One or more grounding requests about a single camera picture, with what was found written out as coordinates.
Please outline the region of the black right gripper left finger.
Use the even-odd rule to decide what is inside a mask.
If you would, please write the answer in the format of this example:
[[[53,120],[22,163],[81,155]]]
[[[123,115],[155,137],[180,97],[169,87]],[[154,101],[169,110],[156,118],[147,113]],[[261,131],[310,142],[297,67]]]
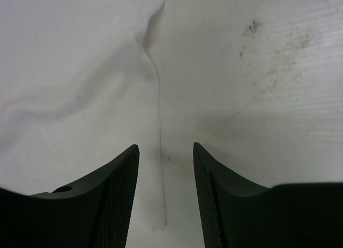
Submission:
[[[53,192],[1,189],[1,247],[125,247],[138,167],[132,145]]]

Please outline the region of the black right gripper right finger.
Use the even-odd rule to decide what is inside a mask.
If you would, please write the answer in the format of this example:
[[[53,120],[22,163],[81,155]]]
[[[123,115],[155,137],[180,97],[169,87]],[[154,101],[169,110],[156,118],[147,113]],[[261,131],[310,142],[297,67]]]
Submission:
[[[342,184],[254,183],[193,145],[206,247],[342,247]]]

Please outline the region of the white tank top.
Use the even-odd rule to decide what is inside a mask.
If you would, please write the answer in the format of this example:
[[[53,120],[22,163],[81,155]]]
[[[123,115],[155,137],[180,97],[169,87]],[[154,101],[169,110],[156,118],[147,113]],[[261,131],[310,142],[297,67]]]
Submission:
[[[159,83],[145,39],[163,0],[1,0],[1,187],[52,191],[140,150],[133,224],[165,224]]]

